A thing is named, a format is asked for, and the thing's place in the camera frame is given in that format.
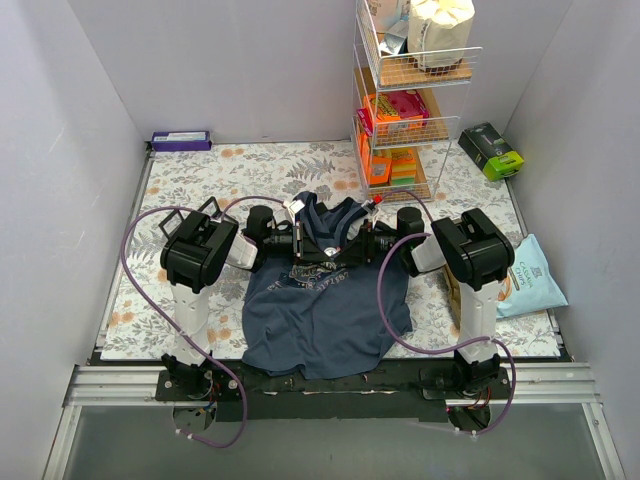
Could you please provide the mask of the navy blue printed t-shirt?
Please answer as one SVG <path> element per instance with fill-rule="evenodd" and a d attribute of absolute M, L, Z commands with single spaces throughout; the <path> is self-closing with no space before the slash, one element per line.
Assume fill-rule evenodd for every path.
<path fill-rule="evenodd" d="M 365 217 L 351 197 L 333 208 L 309 191 L 296 198 L 305 203 L 296 219 L 323 252 L 338 250 L 347 228 Z M 382 254 L 367 265 L 336 264 L 334 258 L 306 264 L 271 256 L 251 274 L 242 310 L 245 364 L 272 376 L 300 372 L 306 379 L 374 369 L 394 343 L 379 313 L 377 292 L 396 333 L 411 331 L 409 275 L 398 257 L 386 266 L 380 289 Z"/>

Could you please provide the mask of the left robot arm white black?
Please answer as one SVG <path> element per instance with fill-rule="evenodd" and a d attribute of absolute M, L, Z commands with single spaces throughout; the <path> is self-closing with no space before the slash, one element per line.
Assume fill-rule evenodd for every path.
<path fill-rule="evenodd" d="M 200 400 L 213 391 L 207 337 L 209 297 L 223 267 L 258 271 L 270 256 L 323 263 L 330 256 L 305 233 L 301 222 L 275 222 L 271 208 L 250 209 L 246 228 L 222 214 L 215 198 L 200 209 L 183 215 L 174 209 L 160 222 L 167 242 L 161 267 L 167 273 L 179 327 L 176 344 L 162 363 L 173 383 L 190 399 Z"/>

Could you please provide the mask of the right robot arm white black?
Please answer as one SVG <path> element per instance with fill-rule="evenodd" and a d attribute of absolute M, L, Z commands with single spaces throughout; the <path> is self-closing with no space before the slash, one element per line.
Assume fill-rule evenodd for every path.
<path fill-rule="evenodd" d="M 389 323 L 382 293 L 376 301 L 382 321 L 397 343 L 418 353 L 454 354 L 452 363 L 421 375 L 421 387 L 428 391 L 452 391 L 464 397 L 475 397 L 490 388 L 499 378 L 500 356 L 494 339 L 497 297 L 515 260 L 514 249 L 503 233 L 480 209 L 462 214 L 458 220 L 449 217 L 433 221 L 432 232 L 425 232 L 422 212 L 403 207 L 396 213 L 396 227 L 378 227 L 370 220 L 374 201 L 364 205 L 365 217 L 348 227 L 340 240 L 339 256 L 345 264 L 361 265 L 384 254 L 376 288 L 383 283 L 386 266 L 396 252 L 401 253 L 402 266 L 416 277 L 446 267 L 458 281 L 460 295 L 459 343 L 440 350 L 413 347 L 400 339 Z"/>

